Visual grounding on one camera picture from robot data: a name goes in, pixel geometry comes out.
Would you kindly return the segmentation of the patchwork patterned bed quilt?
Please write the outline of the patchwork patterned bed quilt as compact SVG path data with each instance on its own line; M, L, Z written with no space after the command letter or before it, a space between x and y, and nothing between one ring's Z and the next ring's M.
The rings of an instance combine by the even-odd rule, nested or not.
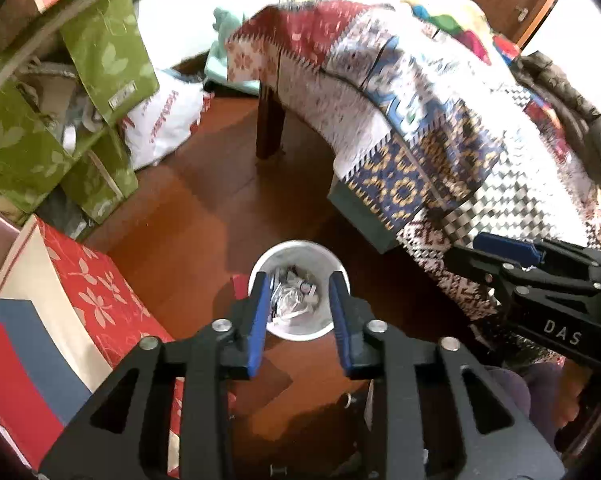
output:
M331 145L332 203L382 252L401 247L471 318L492 310L442 262L483 232L601 250L601 188L535 96L407 3L266 6L226 42L229 77L259 80Z

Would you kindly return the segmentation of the red floral gift bag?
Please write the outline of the red floral gift bag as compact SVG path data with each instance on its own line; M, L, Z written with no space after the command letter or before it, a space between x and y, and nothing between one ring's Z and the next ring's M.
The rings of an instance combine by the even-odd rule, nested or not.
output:
M0 219L0 434L26 468L146 336L172 339L110 257Z

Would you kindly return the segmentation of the white trash bin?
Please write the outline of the white trash bin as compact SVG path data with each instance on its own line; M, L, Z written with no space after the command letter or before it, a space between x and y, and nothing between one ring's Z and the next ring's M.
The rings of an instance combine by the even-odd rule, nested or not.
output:
M326 247L310 240L287 240L260 256L248 285L258 273L268 276L271 294L267 330L280 339L307 342L334 330L329 306L329 278L349 280L343 263Z

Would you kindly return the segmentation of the brown puffer jacket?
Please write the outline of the brown puffer jacket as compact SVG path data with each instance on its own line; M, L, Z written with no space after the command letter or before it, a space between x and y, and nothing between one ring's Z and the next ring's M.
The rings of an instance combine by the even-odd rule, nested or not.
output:
M519 84L545 102L553 99L562 103L587 124L601 118L601 112L569 82L566 73L542 52L517 56L509 64L509 70Z

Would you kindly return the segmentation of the green leaf-pattern storage box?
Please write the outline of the green leaf-pattern storage box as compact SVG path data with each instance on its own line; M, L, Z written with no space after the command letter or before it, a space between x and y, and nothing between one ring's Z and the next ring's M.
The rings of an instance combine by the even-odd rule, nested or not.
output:
M0 211L35 212L107 127L158 89L132 0L0 9Z

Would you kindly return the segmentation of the lower green storage box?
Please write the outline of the lower green storage box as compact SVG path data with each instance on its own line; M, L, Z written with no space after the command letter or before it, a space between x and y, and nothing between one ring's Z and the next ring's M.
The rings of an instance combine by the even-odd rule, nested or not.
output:
M103 130L61 182L65 195L96 224L102 224L137 191L139 182L119 133Z

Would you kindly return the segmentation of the white plastic shopping bag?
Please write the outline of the white plastic shopping bag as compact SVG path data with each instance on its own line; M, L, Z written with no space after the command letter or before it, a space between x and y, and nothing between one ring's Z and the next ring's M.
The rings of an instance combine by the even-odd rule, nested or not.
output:
M158 90L122 118L132 169L155 166L197 130L214 95L175 70L157 74Z

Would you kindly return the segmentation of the teal plush toy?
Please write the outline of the teal plush toy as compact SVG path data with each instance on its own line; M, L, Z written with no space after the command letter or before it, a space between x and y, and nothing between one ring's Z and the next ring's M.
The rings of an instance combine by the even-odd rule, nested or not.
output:
M229 88L234 91L258 96L259 82L257 80L231 82L229 75L229 55L226 47L227 40L244 23L243 14L234 14L229 10L215 8L215 23L212 28L217 33L217 39L210 47L204 67L204 83L219 84L219 86Z

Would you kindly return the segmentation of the colourful block blanket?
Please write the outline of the colourful block blanket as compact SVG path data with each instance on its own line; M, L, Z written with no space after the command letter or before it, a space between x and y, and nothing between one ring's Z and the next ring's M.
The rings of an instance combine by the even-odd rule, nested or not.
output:
M404 3L435 34L444 32L487 65L492 65L497 56L505 64L511 64L521 55L521 48L496 32L486 13L473 0L404 0Z

